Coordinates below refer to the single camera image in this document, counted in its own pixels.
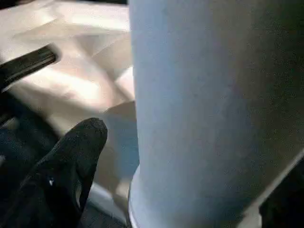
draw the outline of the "white pipe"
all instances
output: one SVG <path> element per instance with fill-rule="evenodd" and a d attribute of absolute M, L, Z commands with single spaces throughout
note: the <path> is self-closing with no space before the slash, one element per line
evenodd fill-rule
<path fill-rule="evenodd" d="M 299 153 L 297 7 L 130 1 L 140 152 L 133 227 L 235 226 Z"/>

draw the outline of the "white surface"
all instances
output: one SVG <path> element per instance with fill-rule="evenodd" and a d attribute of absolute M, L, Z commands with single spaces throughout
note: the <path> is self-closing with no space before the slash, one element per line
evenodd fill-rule
<path fill-rule="evenodd" d="M 303 56 L 288 6 L 130 1 L 136 227 L 234 227 L 300 152 Z"/>
<path fill-rule="evenodd" d="M 124 136 L 122 132 L 118 136 L 115 133 L 125 131 L 130 123 L 126 121 L 124 125 L 123 114 L 120 116 L 116 113 L 118 118 L 111 117 L 109 112 L 108 117 L 103 115 L 106 110 L 130 99 L 122 96 L 115 83 L 119 75 L 111 78 L 92 59 L 92 55 L 102 55 L 105 47 L 114 45 L 122 39 L 122 34 L 128 32 L 128 8 L 42 0 L 1 10 L 0 18 L 2 60 L 11 60 L 49 43 L 54 43 L 61 53 L 58 63 L 20 80 L 11 88 L 11 92 L 42 113 L 59 134 L 65 134 L 78 122 L 89 117 L 101 117 L 107 122 L 112 140 L 107 142 L 101 153 L 89 200 L 99 209 L 125 221 L 124 214 L 114 203 L 113 194 L 120 179 L 125 177 L 124 174 L 127 173 L 126 177 L 130 178 L 138 164 L 137 141 L 135 147 L 122 143 L 111 145 L 113 139 Z M 131 53 L 115 53 L 119 59 L 131 59 L 131 56 L 121 56 Z M 129 68 L 131 64 L 124 63 L 124 67 Z M 136 138 L 136 123 L 133 121 L 131 126 L 135 126 L 131 130 Z M 131 159 L 124 159 L 129 151 L 135 151 L 135 168 L 129 164 Z"/>
<path fill-rule="evenodd" d="M 133 66 L 124 71 L 115 83 L 123 90 L 130 100 L 135 99 Z"/>
<path fill-rule="evenodd" d="M 93 60 L 113 80 L 117 80 L 132 65 L 130 34 L 117 36 L 117 40 L 114 43 L 110 43 L 102 50 L 95 49 L 97 52 L 93 54 Z"/>

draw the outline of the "black glove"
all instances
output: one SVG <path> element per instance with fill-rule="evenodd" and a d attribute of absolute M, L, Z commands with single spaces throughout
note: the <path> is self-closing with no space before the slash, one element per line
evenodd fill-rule
<path fill-rule="evenodd" d="M 97 118 L 69 131 L 25 178 L 0 227 L 77 227 L 106 139 Z"/>

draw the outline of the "white tube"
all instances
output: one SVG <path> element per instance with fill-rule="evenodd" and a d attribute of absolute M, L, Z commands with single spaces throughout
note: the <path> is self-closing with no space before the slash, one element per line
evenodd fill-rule
<path fill-rule="evenodd" d="M 303 16 L 257 2 L 130 1 L 134 227 L 235 226 L 303 146 Z"/>

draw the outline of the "black handle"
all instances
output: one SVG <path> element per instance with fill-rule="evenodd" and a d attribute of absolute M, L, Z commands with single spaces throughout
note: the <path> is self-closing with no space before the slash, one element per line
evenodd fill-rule
<path fill-rule="evenodd" d="M 0 89 L 56 62 L 58 55 L 50 45 L 0 65 Z"/>

